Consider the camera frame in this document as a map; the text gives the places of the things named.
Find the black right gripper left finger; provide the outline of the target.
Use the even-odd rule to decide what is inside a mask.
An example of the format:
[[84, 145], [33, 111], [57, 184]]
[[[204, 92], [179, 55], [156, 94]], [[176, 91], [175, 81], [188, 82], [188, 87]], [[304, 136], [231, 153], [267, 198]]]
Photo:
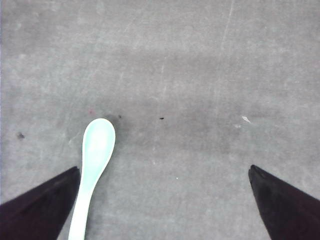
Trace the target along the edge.
[[0, 205], [2, 240], [56, 240], [74, 205], [80, 170], [74, 166]]

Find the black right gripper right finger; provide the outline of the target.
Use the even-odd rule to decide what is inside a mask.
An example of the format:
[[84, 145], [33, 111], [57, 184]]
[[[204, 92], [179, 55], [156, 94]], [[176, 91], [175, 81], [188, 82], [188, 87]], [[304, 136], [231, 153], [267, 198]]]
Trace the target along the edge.
[[320, 200], [251, 165], [248, 178], [253, 196], [272, 240], [318, 240]]

